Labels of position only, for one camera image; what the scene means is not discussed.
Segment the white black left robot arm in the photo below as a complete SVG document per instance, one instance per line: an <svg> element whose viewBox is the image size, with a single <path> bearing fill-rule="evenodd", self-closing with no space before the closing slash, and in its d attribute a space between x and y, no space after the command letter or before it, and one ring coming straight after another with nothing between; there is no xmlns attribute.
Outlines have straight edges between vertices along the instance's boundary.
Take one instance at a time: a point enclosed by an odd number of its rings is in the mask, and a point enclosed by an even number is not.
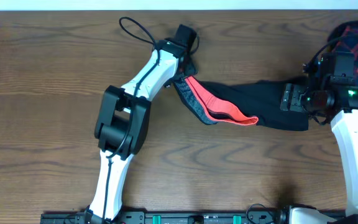
<svg viewBox="0 0 358 224"><path fill-rule="evenodd" d="M122 191L129 164L147 135L150 108L158 91L176 78L196 72L191 54L197 40L158 41L149 61L122 87L104 92L94 136L101 167L85 223L112 223L122 208Z"/></svg>

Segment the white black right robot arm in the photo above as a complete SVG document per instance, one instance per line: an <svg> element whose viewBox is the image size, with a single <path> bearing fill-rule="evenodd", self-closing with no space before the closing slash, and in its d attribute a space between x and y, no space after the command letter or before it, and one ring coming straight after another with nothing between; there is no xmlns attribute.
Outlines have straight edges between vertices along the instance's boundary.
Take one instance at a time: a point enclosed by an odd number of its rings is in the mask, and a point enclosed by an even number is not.
<svg viewBox="0 0 358 224"><path fill-rule="evenodd" d="M313 78L305 85L287 83L281 110L308 115L331 127L340 151L347 193L345 216L337 219L315 208L291 206L280 223L358 223L358 86L345 78Z"/></svg>

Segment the black leggings red waistband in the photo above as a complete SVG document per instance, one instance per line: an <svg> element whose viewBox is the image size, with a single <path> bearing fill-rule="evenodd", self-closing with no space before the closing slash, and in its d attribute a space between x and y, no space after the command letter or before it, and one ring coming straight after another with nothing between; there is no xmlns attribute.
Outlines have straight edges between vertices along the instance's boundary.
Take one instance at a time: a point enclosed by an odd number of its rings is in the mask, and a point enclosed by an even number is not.
<svg viewBox="0 0 358 224"><path fill-rule="evenodd" d="M306 77L296 77L229 86L187 77L177 79L173 84L182 103L204 124L231 123L306 131L306 114L280 109L285 85L303 84L305 81Z"/></svg>

